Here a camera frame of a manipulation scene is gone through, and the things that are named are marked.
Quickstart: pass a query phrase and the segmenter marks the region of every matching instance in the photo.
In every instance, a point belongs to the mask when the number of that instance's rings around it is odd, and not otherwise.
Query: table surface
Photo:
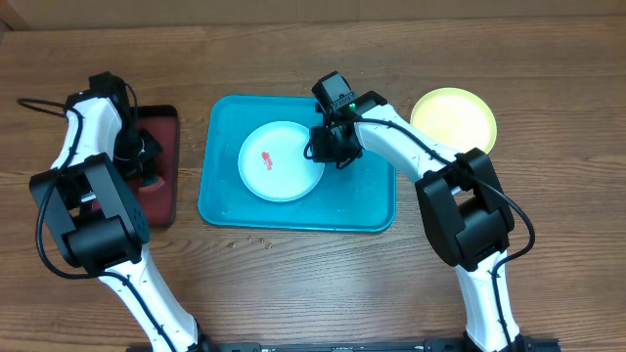
[[[501,183],[537,229],[535,248],[508,267],[522,331],[558,337],[563,350],[626,344],[626,18],[7,32],[1,40],[2,351],[146,343],[112,291],[53,276],[33,241],[28,179],[58,155],[66,124],[15,99],[62,102],[105,70],[131,83],[141,105],[178,109],[176,221],[153,231],[151,249],[214,340],[417,341],[464,330],[455,273],[430,248],[402,176],[396,220],[374,236],[216,228],[198,213],[213,104],[229,94],[310,96],[336,69],[404,116],[439,87],[482,97],[498,121],[491,156]],[[512,248],[526,241],[517,219]]]

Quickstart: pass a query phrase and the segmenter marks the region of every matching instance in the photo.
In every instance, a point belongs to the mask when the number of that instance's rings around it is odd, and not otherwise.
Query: white object
[[[324,163],[304,158],[309,130],[301,124],[276,121],[247,136],[239,152],[239,173],[255,195],[290,201],[308,194],[320,182]]]
[[[454,269],[459,278],[461,293],[466,303],[468,324],[466,329],[469,338],[482,351],[501,351],[507,347],[498,309],[496,297],[491,282],[491,273],[497,262],[507,257],[507,252],[495,252],[478,263],[478,269],[468,272],[460,265]],[[509,291],[507,290],[507,277],[505,265],[498,269],[498,292],[500,305],[507,322],[507,330],[511,341],[519,334],[519,326],[515,323]]]
[[[459,153],[458,150],[437,143],[426,134],[415,129],[402,119],[393,106],[389,104],[376,106],[363,113],[362,116],[363,118],[391,121],[406,128],[447,160],[454,161],[455,154]],[[432,159],[420,146],[397,129],[372,122],[355,123],[355,129],[359,143],[364,149],[384,157],[411,182],[422,179],[427,171],[437,171],[444,166],[441,162]]]
[[[141,261],[133,264],[130,260],[106,270],[127,277],[146,302],[148,309],[162,326],[174,344],[176,351],[187,351],[189,346],[198,342],[198,325],[189,313],[180,306],[167,284],[160,275],[153,261],[148,245],[141,249]],[[148,319],[146,313],[135,299],[133,293],[122,282],[112,277],[100,277],[126,304],[130,313],[142,327],[152,343],[154,352],[170,352],[165,339]]]
[[[91,155],[107,153],[113,160],[115,138],[121,130],[121,117],[109,98],[91,98],[73,106],[84,117],[82,133],[78,140],[76,155],[69,166],[83,162]],[[67,111],[67,133],[59,157],[53,162],[51,169],[60,167],[67,159],[69,148],[74,142],[78,131],[78,116]]]

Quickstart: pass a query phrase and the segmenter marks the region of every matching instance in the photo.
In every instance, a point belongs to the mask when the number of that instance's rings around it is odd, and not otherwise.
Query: wood grain
[[[196,203],[212,105],[228,94],[309,96],[337,69],[408,116],[425,92],[469,89],[497,116],[492,158],[537,229],[509,266],[522,331],[565,351],[626,344],[626,18],[7,32],[0,46],[0,350],[121,351],[145,337],[113,292],[39,262],[27,182],[65,136],[17,97],[63,101],[110,70],[140,104],[181,116],[178,211],[155,262],[218,342],[408,341],[458,336],[465,311],[431,250],[413,186],[377,236],[217,228]],[[262,237],[273,247],[248,242]],[[517,221],[513,249],[525,245]],[[226,244],[235,242],[234,248]],[[48,250],[62,265],[50,239]]]

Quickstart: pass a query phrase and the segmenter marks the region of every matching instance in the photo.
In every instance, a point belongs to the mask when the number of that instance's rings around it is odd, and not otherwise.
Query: yellow plate
[[[485,102],[459,88],[424,95],[413,107],[411,125],[461,152],[477,147],[489,153],[496,143],[496,119]]]

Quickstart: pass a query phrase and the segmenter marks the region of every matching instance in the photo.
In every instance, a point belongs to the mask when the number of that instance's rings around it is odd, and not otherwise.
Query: blue tray
[[[379,232],[395,217],[395,168],[364,152],[350,166],[327,164],[320,183],[290,202],[255,196],[239,174],[239,150],[256,128],[272,121],[306,127],[322,123],[315,99],[227,96],[211,111],[198,209],[214,225]]]

